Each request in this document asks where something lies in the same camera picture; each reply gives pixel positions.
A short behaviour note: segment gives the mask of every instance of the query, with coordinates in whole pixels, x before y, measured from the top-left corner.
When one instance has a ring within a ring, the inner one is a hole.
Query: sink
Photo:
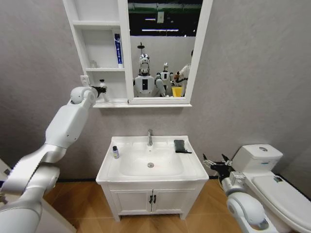
[[[184,140],[185,148],[192,153],[175,153],[175,139]],[[103,183],[208,179],[187,136],[152,136],[152,146],[147,145],[147,140],[147,136],[112,137],[96,181]],[[119,159],[113,158],[113,146],[118,147]]]
[[[126,156],[121,159],[120,172],[127,176],[173,176],[184,170],[173,145],[147,145],[122,148]]]

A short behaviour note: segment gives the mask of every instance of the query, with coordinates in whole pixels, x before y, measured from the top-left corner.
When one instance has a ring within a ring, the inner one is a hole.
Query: gray wall
[[[215,0],[192,108],[93,109],[58,163],[62,178],[94,178],[113,135],[187,134],[201,156],[270,143],[276,172],[311,197],[311,1]],[[82,74],[61,0],[1,1],[0,157],[37,149]]]

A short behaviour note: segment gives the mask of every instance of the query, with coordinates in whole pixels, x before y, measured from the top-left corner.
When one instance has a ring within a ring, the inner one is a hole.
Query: cabinet door
[[[139,215],[151,212],[152,190],[112,190],[119,215]]]
[[[152,213],[183,213],[193,190],[194,189],[154,189]]]

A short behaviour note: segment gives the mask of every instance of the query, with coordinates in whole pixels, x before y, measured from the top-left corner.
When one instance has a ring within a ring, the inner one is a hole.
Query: toilet tank
[[[232,160],[236,171],[271,171],[283,154],[267,144],[242,146]]]

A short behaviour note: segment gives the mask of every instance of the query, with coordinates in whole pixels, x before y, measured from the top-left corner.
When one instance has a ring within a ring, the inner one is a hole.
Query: wooden floor
[[[240,233],[226,207],[218,180],[209,180],[186,220],[179,215],[125,216],[115,222],[101,187],[95,182],[57,183],[45,200],[78,233]]]

